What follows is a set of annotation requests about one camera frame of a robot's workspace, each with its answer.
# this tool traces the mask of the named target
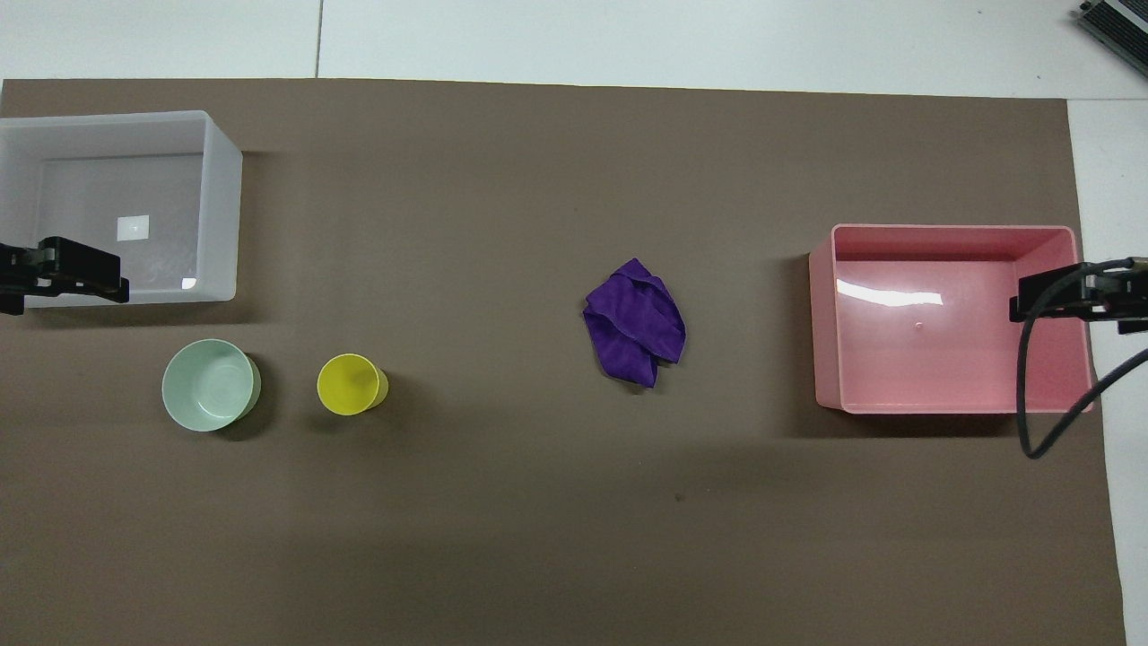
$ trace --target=plastic cup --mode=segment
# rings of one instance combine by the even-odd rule
[[[220,340],[203,340],[168,363],[163,406],[185,429],[216,431],[251,411],[261,386],[259,369],[243,351]]]
[[[358,415],[382,404],[390,390],[387,376],[358,355],[340,355],[319,371],[319,402],[336,415]]]

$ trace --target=translucent storage box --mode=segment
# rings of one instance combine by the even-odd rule
[[[839,224],[809,254],[817,403],[848,413],[1015,413],[1024,275],[1079,262],[1064,226]],[[1084,321],[1041,319],[1029,411],[1092,386]]]
[[[130,303],[235,295],[243,157],[200,110],[0,119],[0,242],[116,254]],[[29,296],[28,306],[110,304]]]

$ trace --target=black cable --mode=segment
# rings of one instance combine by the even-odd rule
[[[1148,350],[1145,350],[1137,353],[1132,357],[1132,359],[1119,365],[1115,371],[1106,375],[1103,380],[1097,382],[1093,388],[1088,389],[1088,392],[1084,394],[1084,396],[1072,405],[1072,408],[1070,408],[1068,413],[1061,418],[1056,426],[1053,427],[1053,430],[1045,436],[1045,439],[1041,441],[1040,445],[1038,445],[1035,450],[1032,449],[1032,443],[1029,439],[1029,418],[1027,412],[1025,411],[1025,376],[1029,369],[1029,340],[1032,337],[1032,328],[1035,326],[1037,318],[1040,316],[1040,312],[1048,306],[1048,303],[1052,302],[1056,294],[1065,287],[1076,283],[1081,278],[1103,273],[1109,268],[1131,268],[1133,264],[1134,260],[1131,257],[1125,257],[1120,259],[1097,262],[1077,268],[1071,273],[1062,275],[1052,285],[1046,287],[1044,291],[1040,291],[1040,295],[1037,297],[1037,302],[1033,303],[1032,309],[1029,310],[1029,314],[1024,319],[1024,327],[1021,329],[1021,345],[1017,350],[1016,357],[1016,427],[1021,436],[1021,450],[1024,451],[1024,454],[1027,458],[1037,460],[1047,453],[1064,430],[1069,428],[1069,425],[1076,421],[1077,417],[1079,417],[1089,404],[1100,397],[1100,394],[1108,390],[1108,388],[1116,383],[1117,380],[1131,373],[1137,366],[1148,361]]]

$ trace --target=bowl rim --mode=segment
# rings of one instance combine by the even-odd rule
[[[231,343],[228,341],[217,340],[217,338],[208,338],[208,340],[194,341],[194,342],[185,345],[184,348],[179,349],[179,351],[177,351],[176,355],[173,355],[171,357],[171,359],[168,360],[168,367],[163,369],[163,380],[160,382],[160,398],[163,400],[163,407],[168,412],[168,417],[171,418],[171,420],[173,422],[176,422],[177,425],[179,425],[180,427],[183,427],[183,428],[185,428],[185,429],[187,429],[189,431],[195,431],[195,433],[200,433],[200,434],[207,434],[207,433],[211,433],[211,431],[218,431],[219,429],[226,427],[227,425],[230,425],[230,423],[234,422],[235,420],[238,420],[239,418],[241,418],[243,408],[240,408],[240,411],[236,412],[234,415],[230,415],[226,420],[222,421],[222,423],[219,426],[212,427],[212,428],[209,428],[209,429],[193,429],[192,427],[188,427],[187,425],[185,425],[181,420],[179,420],[179,418],[176,417],[176,414],[173,414],[171,412],[171,406],[168,404],[168,376],[171,373],[171,367],[176,364],[176,361],[179,360],[180,356],[183,356],[184,353],[188,352],[192,348],[201,345],[201,344],[223,345],[223,347],[227,348],[231,352],[238,353],[240,357],[242,357],[246,360],[246,363],[243,364],[243,366],[246,367],[246,369],[247,369],[247,376],[250,380],[250,391],[251,391],[247,396],[248,397],[248,403],[250,403],[251,395],[254,395],[254,392],[255,392],[255,369],[251,367],[251,359],[249,357],[247,357],[247,353],[243,352],[242,349],[240,349],[239,347],[236,347],[235,344],[233,344],[233,343]]]

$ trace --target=white plastic bin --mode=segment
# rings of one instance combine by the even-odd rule
[[[116,254],[130,303],[235,295],[243,156],[201,110],[0,119],[0,242]],[[113,304],[77,294],[28,306]]]

